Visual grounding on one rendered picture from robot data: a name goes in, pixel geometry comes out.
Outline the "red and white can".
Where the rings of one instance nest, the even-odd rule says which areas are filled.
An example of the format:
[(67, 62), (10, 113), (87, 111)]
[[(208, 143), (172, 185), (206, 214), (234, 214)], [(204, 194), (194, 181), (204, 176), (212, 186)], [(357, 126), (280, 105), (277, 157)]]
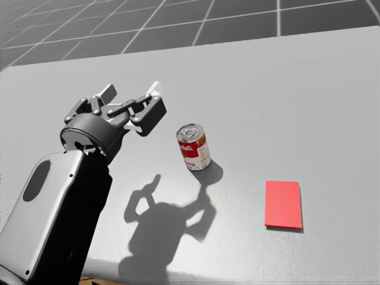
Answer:
[(176, 133), (176, 139), (189, 170), (199, 171), (209, 166), (211, 157), (201, 125), (190, 123), (180, 127)]

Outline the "pink pad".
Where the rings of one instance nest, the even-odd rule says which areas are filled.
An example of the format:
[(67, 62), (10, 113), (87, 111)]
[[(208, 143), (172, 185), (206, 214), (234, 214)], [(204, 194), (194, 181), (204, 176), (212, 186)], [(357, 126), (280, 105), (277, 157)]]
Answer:
[(266, 181), (264, 224), (267, 227), (303, 228), (299, 182)]

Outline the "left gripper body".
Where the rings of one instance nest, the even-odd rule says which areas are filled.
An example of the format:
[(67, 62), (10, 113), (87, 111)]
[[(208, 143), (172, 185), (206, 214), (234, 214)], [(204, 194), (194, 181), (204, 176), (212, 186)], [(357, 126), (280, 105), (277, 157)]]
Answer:
[(111, 124), (107, 111), (112, 106), (102, 108), (100, 116), (91, 113), (77, 115), (65, 123), (60, 133), (61, 143), (66, 150), (88, 150), (98, 148), (110, 164), (121, 149), (124, 134), (122, 127)]

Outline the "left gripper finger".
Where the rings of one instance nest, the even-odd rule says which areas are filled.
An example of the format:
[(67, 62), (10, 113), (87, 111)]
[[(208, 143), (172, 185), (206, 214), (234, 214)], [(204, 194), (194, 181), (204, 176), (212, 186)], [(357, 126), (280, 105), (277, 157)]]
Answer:
[(124, 134), (135, 131), (146, 137), (166, 114), (162, 87), (155, 81), (145, 95), (115, 105), (107, 111), (110, 123), (122, 127)]
[(102, 114), (102, 108), (109, 105), (116, 95), (117, 91), (115, 86), (113, 84), (108, 84), (100, 93), (91, 96), (89, 99), (79, 99), (65, 116), (64, 122), (68, 123), (82, 113), (91, 113), (100, 116)]

